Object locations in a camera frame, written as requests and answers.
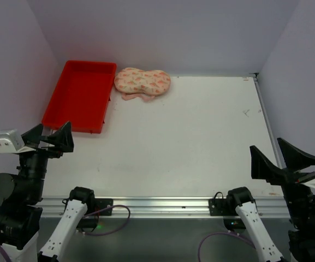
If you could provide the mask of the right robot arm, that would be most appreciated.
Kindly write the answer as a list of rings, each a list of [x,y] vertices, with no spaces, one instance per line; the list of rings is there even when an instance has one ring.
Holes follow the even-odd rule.
[[[315,156],[292,145],[285,139],[277,140],[285,163],[284,168],[273,164],[256,146],[251,154],[251,177],[264,180],[282,191],[283,207],[261,210],[246,187],[229,190],[226,203],[244,224],[259,261],[315,261]],[[263,219],[283,222],[287,231],[289,256],[279,251]]]

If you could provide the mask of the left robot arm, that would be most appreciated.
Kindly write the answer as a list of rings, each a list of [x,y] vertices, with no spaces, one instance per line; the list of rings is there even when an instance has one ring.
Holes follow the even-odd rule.
[[[63,215],[47,243],[37,249],[42,201],[49,159],[74,151],[72,124],[51,135],[39,124],[20,134],[0,131],[0,154],[19,157],[17,174],[0,173],[0,251],[6,261],[61,261],[76,226],[94,208],[94,191],[75,187],[65,200]]]

